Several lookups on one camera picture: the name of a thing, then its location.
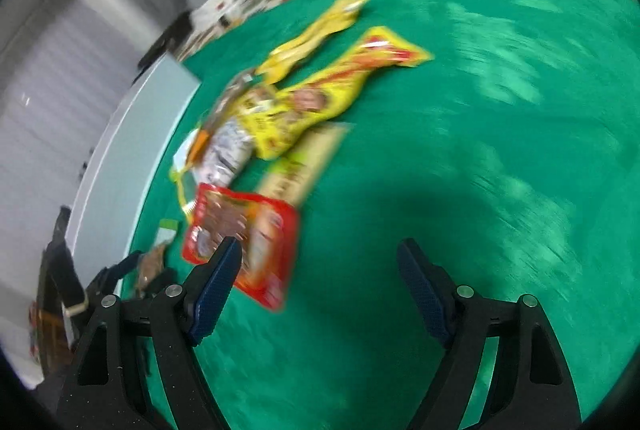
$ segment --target blue gripper pad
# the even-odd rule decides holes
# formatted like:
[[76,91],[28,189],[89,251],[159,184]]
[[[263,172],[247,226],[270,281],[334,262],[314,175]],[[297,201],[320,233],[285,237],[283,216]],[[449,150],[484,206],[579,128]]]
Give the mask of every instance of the blue gripper pad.
[[[201,286],[200,294],[194,299],[192,307],[186,305],[186,309],[193,322],[188,331],[188,339],[192,346],[200,345],[205,336],[209,336],[216,326],[222,308],[231,292],[236,276],[242,264],[242,247],[234,237],[226,237],[207,264],[210,266],[209,279]],[[189,282],[191,275],[187,277],[185,284]]]
[[434,266],[413,239],[398,246],[400,276],[409,288],[427,332],[449,348],[456,332],[455,284],[444,269]]

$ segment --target yellow snack bag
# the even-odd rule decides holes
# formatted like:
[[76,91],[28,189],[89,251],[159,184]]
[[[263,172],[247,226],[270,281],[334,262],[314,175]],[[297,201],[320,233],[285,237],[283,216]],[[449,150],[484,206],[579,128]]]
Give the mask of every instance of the yellow snack bag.
[[320,46],[326,37],[351,26],[368,1],[336,0],[299,36],[273,49],[267,60],[255,70],[257,75],[264,75],[262,84],[271,85],[286,77],[290,69]]
[[263,86],[260,104],[240,107],[238,120],[254,137],[258,157],[274,159],[306,129],[346,111],[372,71],[415,67],[432,58],[383,26],[369,28],[338,60],[306,80],[280,91]]

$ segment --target green tablecloth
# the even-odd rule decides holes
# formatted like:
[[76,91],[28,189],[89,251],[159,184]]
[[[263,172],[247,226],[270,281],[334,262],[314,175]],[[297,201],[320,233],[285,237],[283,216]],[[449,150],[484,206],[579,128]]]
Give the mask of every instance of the green tablecloth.
[[[226,82],[333,1],[285,3],[186,62],[202,86],[132,248],[148,249],[162,217],[180,218],[171,156]],[[371,0],[293,73],[287,83],[379,24],[436,57],[374,74],[340,117],[354,128],[302,208],[286,310],[234,291],[197,348],[231,428],[405,428],[442,350],[399,278],[404,237],[484,296],[537,296],[583,415],[594,409],[640,340],[639,23],[634,0]],[[253,189],[265,168],[253,161],[234,187]],[[168,264],[183,279],[179,254],[176,244]],[[169,417],[155,368],[149,385]]]

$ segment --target red and brown food package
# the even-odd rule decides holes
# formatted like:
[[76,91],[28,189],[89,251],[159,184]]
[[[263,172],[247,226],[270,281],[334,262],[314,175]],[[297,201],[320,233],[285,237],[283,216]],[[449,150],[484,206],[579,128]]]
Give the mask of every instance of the red and brown food package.
[[284,303],[298,243],[298,213],[291,205],[260,194],[201,184],[182,257],[206,263],[227,236],[242,245],[238,289],[271,310]]

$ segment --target metal screw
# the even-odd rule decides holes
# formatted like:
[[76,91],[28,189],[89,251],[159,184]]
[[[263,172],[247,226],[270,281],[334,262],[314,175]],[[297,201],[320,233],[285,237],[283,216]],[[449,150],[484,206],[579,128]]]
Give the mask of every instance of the metal screw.
[[171,297],[178,296],[180,295],[180,293],[182,293],[182,286],[180,284],[168,285],[164,290],[164,293],[165,295]]
[[462,298],[471,298],[474,295],[474,290],[468,285],[459,285],[456,293],[462,296]]
[[527,307],[535,307],[536,305],[538,305],[538,299],[533,295],[523,295],[522,303]]
[[111,307],[113,304],[116,303],[116,299],[117,297],[115,295],[107,295],[104,298],[102,298],[102,301],[100,302],[100,304],[102,305],[102,307]]

